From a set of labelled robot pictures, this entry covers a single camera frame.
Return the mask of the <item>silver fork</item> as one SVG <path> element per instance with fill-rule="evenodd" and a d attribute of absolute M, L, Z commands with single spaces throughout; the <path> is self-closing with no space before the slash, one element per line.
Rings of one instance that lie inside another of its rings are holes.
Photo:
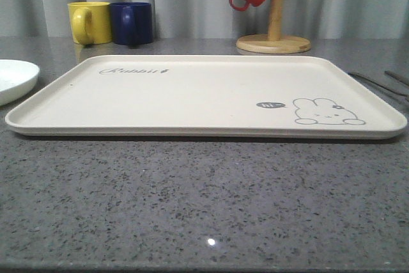
<path fill-rule="evenodd" d="M 399 96 L 405 97 L 405 99 L 408 100 L 408 94 L 401 93 L 401 92 L 398 92 L 398 91 L 393 90 L 393 89 L 391 89 L 391 88 L 388 88 L 386 85 L 381 84 L 381 83 L 379 83 L 379 82 L 377 82 L 377 81 L 375 81 L 375 80 L 369 78 L 368 76 L 365 76 L 365 75 L 363 75 L 363 74 L 356 73 L 356 72 L 348 72 L 347 74 L 348 74 L 349 76 L 351 76 L 351 77 L 356 77 L 356 78 L 365 80 L 365 81 L 367 81 L 367 82 L 370 82 L 371 84 L 374 84 L 374 85 L 376 85 L 376 86 L 378 86 L 378 87 L 380 87 L 380 88 L 383 88 L 383 89 L 385 89 L 385 90 L 387 90 L 387 91 L 389 91 L 389 92 L 391 92 L 391 93 L 393 93 L 393 94 L 395 94 L 395 95 L 399 95 Z"/>

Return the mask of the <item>white round plate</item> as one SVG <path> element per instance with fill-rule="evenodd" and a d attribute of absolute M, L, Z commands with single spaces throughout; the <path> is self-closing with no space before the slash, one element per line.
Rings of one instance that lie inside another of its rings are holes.
<path fill-rule="evenodd" d="M 6 105 L 29 93 L 37 83 L 39 67 L 15 60 L 1 60 L 1 105 Z"/>

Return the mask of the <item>silver chopstick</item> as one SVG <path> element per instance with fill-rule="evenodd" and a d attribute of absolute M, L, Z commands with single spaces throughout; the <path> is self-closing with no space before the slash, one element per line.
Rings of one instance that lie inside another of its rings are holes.
<path fill-rule="evenodd" d="M 395 72 L 392 72 L 390 70 L 384 71 L 385 75 L 388 75 L 389 77 L 399 81 L 400 83 L 403 83 L 405 86 L 409 86 L 409 78 L 406 78 L 405 76 L 399 75 Z"/>

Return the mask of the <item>cream rabbit serving tray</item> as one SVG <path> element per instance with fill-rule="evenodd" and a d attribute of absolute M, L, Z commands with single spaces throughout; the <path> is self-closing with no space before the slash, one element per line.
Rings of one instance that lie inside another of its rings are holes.
<path fill-rule="evenodd" d="M 310 56 L 89 58 L 12 109 L 32 136 L 388 139 L 407 119 Z"/>

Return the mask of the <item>wooden mug tree stand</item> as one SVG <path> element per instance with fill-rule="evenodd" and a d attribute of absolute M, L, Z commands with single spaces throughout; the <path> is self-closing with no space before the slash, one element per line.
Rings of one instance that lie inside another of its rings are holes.
<path fill-rule="evenodd" d="M 236 41 L 236 47 L 263 54 L 294 54 L 311 49 L 308 39 L 282 34 L 282 8 L 284 0 L 271 0 L 268 18 L 268 32 L 262 35 L 242 36 Z"/>

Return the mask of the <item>dark blue mug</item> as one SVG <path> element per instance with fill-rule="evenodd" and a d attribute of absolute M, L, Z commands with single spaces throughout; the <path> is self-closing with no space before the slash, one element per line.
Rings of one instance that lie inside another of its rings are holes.
<path fill-rule="evenodd" d="M 152 7 L 147 2 L 110 3 L 112 41 L 119 45 L 153 42 Z"/>

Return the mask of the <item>yellow mug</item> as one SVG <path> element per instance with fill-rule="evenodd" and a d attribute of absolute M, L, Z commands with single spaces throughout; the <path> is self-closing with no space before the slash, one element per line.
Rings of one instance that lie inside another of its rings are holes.
<path fill-rule="evenodd" d="M 73 41 L 81 45 L 112 41 L 108 2 L 68 3 Z"/>

